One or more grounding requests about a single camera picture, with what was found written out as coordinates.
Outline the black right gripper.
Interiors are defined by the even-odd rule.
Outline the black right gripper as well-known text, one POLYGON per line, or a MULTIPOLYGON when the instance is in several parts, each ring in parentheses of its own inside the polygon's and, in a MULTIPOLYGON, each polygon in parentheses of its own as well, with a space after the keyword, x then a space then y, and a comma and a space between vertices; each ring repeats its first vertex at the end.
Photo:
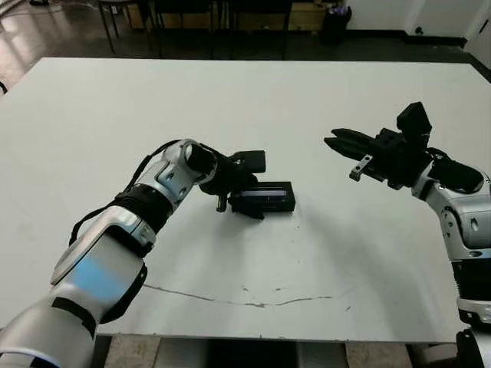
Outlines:
POLYGON ((349 174, 357 182, 367 175, 387 181, 392 189, 411 187, 430 163, 427 133, 398 133, 387 128, 376 137, 348 128, 331 132, 335 137, 324 138, 328 147, 349 159, 359 159, 349 174))

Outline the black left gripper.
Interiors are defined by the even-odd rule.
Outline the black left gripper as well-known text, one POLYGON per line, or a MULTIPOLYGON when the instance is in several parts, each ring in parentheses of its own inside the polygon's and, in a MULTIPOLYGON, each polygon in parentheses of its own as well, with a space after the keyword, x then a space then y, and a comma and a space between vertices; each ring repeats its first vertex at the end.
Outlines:
POLYGON ((217 166, 210 181, 199 185, 206 194, 217 196, 217 212, 224 212, 228 203, 233 213, 245 215, 251 219, 263 220, 264 209, 261 202, 251 197, 231 195, 229 193, 241 191, 254 186, 258 179, 256 173, 261 172, 260 152, 237 152, 231 156, 216 154, 217 166))

